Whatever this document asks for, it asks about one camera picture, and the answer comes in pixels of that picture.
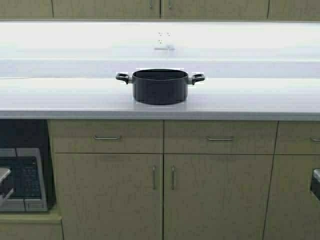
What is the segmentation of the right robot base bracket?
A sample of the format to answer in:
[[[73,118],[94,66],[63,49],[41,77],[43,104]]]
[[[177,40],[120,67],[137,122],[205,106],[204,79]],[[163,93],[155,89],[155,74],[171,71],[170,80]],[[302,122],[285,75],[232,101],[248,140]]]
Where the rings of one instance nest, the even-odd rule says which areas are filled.
[[[320,200],[320,169],[319,168],[315,168],[312,171],[310,191],[318,200]]]

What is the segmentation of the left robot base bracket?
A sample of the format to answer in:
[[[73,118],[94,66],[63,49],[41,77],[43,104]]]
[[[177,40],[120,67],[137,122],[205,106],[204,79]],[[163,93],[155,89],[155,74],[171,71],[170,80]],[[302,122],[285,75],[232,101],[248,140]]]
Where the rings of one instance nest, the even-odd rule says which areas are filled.
[[[0,168],[0,206],[14,193],[11,173],[9,168]]]

